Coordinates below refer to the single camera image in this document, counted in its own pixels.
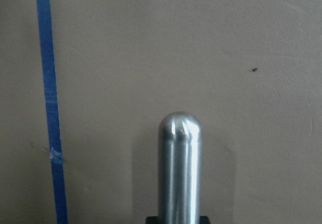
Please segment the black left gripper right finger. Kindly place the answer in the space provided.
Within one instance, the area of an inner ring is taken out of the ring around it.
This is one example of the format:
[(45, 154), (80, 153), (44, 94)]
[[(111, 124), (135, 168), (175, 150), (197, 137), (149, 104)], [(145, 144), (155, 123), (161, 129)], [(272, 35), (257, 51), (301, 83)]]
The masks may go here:
[(210, 224), (210, 219), (207, 216), (200, 216), (200, 224)]

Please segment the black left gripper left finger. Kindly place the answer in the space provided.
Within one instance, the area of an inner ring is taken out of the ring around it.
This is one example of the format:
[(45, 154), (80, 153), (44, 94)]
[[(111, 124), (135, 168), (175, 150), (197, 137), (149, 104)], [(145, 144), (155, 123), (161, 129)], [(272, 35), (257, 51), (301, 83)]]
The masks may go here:
[(158, 217), (157, 216), (148, 216), (146, 218), (146, 224), (158, 224)]

